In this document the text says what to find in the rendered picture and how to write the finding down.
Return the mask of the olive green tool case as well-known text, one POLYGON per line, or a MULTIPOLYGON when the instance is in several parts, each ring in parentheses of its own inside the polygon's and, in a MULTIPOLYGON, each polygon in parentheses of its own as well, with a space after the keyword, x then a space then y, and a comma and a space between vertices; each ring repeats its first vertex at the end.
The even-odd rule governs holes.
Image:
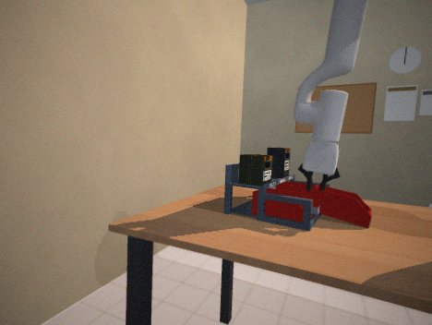
POLYGON ((271 182, 272 158, 273 155, 240 154, 239 184, 262 186, 271 182))

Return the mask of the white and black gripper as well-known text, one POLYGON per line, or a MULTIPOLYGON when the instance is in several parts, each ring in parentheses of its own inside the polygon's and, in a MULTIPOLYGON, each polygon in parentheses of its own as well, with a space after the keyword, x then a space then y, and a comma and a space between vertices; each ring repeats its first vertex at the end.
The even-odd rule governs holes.
POLYGON ((340 177, 337 169, 338 155, 339 145, 337 145, 337 143, 317 140, 309 141, 302 163, 303 168, 302 164, 298 168, 307 179, 307 192, 309 192, 309 190, 311 191, 313 182, 311 175, 313 175, 313 172, 323 174, 323 180, 320 183, 319 189, 324 191, 327 182, 340 177), (327 177, 327 175, 331 176, 327 177))

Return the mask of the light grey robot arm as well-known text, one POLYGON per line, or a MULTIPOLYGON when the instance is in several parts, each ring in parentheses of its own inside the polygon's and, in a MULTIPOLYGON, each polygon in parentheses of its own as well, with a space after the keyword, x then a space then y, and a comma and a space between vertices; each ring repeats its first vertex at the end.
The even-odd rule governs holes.
POLYGON ((324 90, 317 102, 310 100, 319 84, 353 70, 367 3, 368 0, 334 0, 324 61, 306 77, 296 94, 294 121, 313 125, 310 137, 314 140, 339 141, 348 93, 324 90))

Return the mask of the dark grey tool case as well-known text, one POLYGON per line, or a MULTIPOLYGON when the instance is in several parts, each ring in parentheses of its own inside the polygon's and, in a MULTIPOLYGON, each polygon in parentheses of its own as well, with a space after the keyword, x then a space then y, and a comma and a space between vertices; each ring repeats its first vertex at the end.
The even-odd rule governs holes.
POLYGON ((267 155, 273 155, 272 175, 275 178, 289 176, 290 151, 288 148, 268 148, 267 155))

